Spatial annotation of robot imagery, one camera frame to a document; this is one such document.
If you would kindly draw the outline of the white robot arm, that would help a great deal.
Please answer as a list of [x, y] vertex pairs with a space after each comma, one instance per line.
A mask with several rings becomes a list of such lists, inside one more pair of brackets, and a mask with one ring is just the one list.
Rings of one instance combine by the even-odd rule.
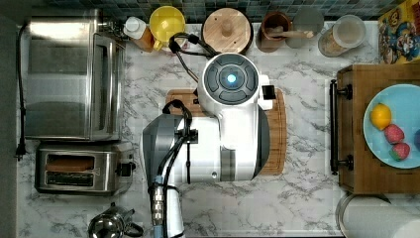
[[183, 238], [178, 187], [191, 182], [251, 180], [270, 149], [265, 112], [269, 79], [240, 54], [211, 58], [198, 80], [196, 117], [173, 99], [143, 131], [143, 157], [154, 238]]

